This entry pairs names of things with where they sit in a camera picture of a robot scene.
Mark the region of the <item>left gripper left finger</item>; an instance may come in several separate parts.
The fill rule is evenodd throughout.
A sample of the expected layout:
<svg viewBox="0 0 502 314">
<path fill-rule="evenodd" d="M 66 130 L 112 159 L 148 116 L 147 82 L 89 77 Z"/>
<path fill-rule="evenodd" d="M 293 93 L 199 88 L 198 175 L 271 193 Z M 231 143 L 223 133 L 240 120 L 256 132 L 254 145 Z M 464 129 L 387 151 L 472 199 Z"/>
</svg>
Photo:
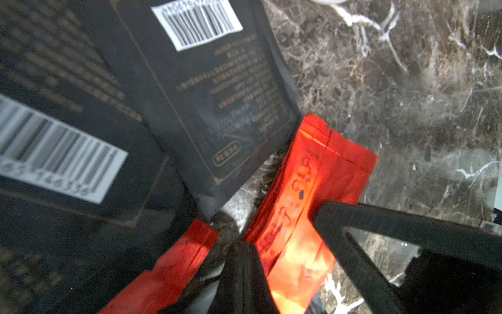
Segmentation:
<svg viewBox="0 0 502 314">
<path fill-rule="evenodd" d="M 231 247 L 209 313 L 278 313 L 256 247 Z"/>
</svg>

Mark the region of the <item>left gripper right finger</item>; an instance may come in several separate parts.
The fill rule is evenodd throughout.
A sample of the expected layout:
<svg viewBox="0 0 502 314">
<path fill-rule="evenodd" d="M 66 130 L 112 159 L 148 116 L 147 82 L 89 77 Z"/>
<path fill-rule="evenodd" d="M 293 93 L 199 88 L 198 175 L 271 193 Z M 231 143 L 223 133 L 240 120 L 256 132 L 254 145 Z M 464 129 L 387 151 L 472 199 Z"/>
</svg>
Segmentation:
<svg viewBox="0 0 502 314">
<path fill-rule="evenodd" d="M 501 237 L 471 226 L 364 204 L 323 203 L 309 215 L 373 313 L 500 313 Z M 359 229 L 421 248 L 399 286 L 350 234 Z"/>
</svg>

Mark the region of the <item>large red tea bag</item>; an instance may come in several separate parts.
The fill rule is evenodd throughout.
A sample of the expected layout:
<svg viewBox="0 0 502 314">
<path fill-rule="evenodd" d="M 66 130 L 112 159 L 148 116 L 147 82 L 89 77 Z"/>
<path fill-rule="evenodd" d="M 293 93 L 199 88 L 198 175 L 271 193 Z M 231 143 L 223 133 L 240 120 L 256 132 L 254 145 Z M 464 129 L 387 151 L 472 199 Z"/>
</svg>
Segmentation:
<svg viewBox="0 0 502 314">
<path fill-rule="evenodd" d="M 306 115 L 244 237 L 281 313 L 305 313 L 336 259 L 309 220 L 326 201 L 356 204 L 377 156 Z"/>
</svg>

